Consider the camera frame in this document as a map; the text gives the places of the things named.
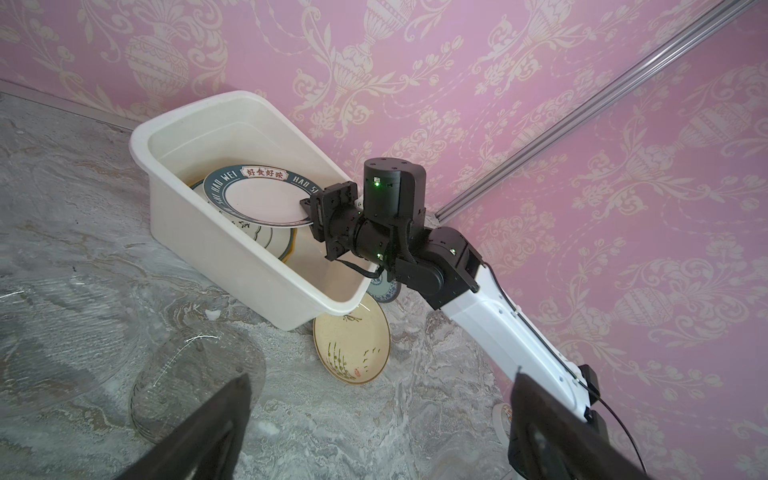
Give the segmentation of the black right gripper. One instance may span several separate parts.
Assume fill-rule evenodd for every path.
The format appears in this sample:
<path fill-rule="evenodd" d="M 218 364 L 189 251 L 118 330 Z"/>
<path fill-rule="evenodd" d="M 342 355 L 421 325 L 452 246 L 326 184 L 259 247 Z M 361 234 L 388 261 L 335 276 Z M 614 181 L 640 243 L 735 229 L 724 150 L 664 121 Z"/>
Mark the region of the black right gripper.
<path fill-rule="evenodd" d="M 371 260 L 357 245 L 364 223 L 356 206 L 358 186 L 352 181 L 337 183 L 312 193 L 299 205 L 309 216 L 313 238 L 325 246 L 325 259 L 340 260 L 346 253 Z"/>

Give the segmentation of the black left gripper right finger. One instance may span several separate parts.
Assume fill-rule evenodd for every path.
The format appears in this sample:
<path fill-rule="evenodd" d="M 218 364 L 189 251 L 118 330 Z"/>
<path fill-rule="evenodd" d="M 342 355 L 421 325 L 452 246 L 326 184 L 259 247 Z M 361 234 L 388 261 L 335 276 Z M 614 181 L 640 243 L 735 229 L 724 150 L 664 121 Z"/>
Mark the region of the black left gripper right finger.
<path fill-rule="evenodd" d="M 516 376 L 511 393 L 508 461 L 525 479 L 646 479 L 614 449 L 605 422 L 583 422 L 529 375 Z"/>

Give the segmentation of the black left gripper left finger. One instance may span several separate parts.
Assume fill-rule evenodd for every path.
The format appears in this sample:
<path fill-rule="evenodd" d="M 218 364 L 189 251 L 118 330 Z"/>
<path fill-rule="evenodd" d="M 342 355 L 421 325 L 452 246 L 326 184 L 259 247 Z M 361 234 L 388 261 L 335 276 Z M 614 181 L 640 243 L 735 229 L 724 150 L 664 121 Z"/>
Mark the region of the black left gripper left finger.
<path fill-rule="evenodd" d="M 250 418 L 251 383 L 243 374 L 223 386 L 121 479 L 231 479 Z"/>

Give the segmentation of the white plate green cloud emblem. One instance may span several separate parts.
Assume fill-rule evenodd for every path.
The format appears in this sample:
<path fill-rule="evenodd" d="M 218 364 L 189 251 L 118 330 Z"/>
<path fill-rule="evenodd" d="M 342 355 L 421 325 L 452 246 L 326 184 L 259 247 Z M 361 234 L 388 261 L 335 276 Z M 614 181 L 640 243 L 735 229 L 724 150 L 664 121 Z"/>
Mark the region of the white plate green cloud emblem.
<path fill-rule="evenodd" d="M 288 227 L 275 227 L 262 224 L 256 218 L 262 220 L 284 221 L 288 218 L 288 200 L 300 200 L 297 194 L 301 190 L 291 185 L 282 186 L 280 181 L 269 179 L 241 180 L 229 187 L 230 193 L 227 200 L 237 200 L 243 205 L 243 212 L 251 217 L 251 220 L 227 213 L 217 204 L 214 204 L 206 195 L 204 181 L 201 180 L 191 186 L 191 189 L 213 205 L 217 211 L 247 234 L 252 240 L 265 248 L 281 261 L 285 261 L 293 252 L 297 230 Z"/>

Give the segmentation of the white plate green lettered rim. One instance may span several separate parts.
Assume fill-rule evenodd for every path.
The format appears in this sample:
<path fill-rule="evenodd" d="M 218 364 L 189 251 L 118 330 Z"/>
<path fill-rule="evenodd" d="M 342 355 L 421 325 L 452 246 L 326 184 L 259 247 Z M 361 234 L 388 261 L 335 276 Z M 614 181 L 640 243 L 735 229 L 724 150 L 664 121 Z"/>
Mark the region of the white plate green lettered rim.
<path fill-rule="evenodd" d="M 310 225 L 310 215 L 301 202 L 320 190 L 302 175 L 255 164 L 220 168 L 202 182 L 204 198 L 221 212 L 273 228 Z"/>

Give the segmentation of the cream plate with plant drawing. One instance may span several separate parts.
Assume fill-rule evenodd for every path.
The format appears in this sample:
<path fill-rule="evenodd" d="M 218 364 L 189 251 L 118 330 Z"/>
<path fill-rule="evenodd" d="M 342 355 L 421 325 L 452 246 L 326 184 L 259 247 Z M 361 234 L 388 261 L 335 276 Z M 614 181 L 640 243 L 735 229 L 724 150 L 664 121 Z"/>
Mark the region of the cream plate with plant drawing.
<path fill-rule="evenodd" d="M 313 340 L 326 370 L 351 385 L 376 379 L 390 356 L 391 332 L 387 317 L 368 293 L 350 313 L 316 317 Z"/>

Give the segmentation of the blue floral small plate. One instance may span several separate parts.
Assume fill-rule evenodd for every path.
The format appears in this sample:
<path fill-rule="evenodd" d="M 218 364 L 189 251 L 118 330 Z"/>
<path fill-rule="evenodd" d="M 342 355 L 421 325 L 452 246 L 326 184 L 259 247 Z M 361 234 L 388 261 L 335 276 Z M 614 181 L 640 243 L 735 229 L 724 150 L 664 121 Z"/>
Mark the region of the blue floral small plate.
<path fill-rule="evenodd" d="M 386 272 L 373 279 L 367 288 L 367 293 L 380 304 L 393 302 L 400 292 L 401 283 L 396 280 L 390 281 Z"/>

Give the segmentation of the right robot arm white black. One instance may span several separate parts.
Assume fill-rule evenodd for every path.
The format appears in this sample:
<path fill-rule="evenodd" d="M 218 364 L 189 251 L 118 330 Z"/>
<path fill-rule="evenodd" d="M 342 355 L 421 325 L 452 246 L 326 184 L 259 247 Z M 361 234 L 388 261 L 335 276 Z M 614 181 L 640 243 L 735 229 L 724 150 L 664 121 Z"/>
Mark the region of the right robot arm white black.
<path fill-rule="evenodd" d="M 490 264 L 451 227 L 425 225 L 426 171 L 399 158 L 372 158 L 361 185 L 314 187 L 301 201 L 329 261 L 350 253 L 417 292 L 458 324 L 508 378 L 532 377 L 599 432 L 605 422 L 594 370 L 567 360 L 501 287 Z"/>

